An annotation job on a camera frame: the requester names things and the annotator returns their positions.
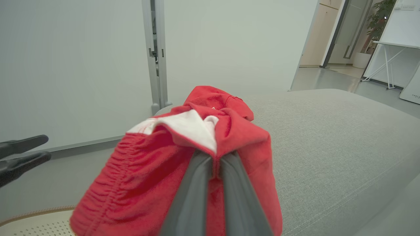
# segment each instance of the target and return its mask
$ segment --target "gray sofa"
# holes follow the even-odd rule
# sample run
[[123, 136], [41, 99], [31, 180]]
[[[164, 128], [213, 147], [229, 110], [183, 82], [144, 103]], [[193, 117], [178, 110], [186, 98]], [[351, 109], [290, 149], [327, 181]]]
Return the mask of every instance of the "gray sofa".
[[420, 173], [404, 112], [337, 89], [242, 99], [271, 134], [283, 236], [354, 235]]

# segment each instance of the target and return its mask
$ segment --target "red garment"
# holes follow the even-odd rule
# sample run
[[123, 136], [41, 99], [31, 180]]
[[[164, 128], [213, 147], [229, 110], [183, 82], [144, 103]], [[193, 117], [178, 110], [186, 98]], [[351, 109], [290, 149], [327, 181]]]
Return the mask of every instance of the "red garment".
[[273, 176], [270, 135], [252, 124], [240, 99], [194, 88], [183, 106], [132, 128], [70, 218], [79, 236], [158, 235], [195, 149], [213, 157], [207, 235], [225, 235], [220, 158], [237, 150], [275, 235], [282, 218]]

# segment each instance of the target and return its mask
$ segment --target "white table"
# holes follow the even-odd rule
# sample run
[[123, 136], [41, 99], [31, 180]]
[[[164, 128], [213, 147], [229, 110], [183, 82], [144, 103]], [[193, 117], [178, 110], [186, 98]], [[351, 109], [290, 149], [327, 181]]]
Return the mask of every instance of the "white table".
[[[404, 44], [397, 44], [397, 43], [391, 43], [391, 42], [380, 42], [380, 41], [373, 41], [374, 43], [377, 44], [382, 44], [383, 45], [383, 50], [385, 52], [385, 64], [381, 65], [376, 71], [374, 71], [370, 76], [367, 76], [365, 79], [360, 80], [361, 82], [365, 82], [365, 81], [370, 81], [370, 78], [374, 77], [377, 73], [379, 73], [381, 70], [383, 70], [384, 68], [386, 68], [386, 76], [388, 78], [388, 88], [386, 89], [395, 89], [394, 87], [394, 76], [392, 74], [392, 61], [394, 61], [405, 49], [407, 48], [414, 48], [414, 49], [420, 49], [420, 47], [418, 46], [413, 46], [413, 45], [404, 45]], [[388, 60], [388, 54], [389, 54], [389, 46], [397, 46], [397, 47], [401, 47], [402, 49], [395, 54], [393, 57], [391, 57]], [[391, 83], [389, 80], [389, 74], [391, 72]]]

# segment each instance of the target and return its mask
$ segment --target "electrical outlet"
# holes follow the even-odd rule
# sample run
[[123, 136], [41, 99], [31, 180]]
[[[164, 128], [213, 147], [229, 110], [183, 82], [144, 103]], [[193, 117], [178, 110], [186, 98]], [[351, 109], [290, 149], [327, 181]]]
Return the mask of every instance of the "electrical outlet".
[[416, 8], [416, 5], [404, 4], [404, 5], [401, 7], [401, 10], [414, 10], [414, 8]]

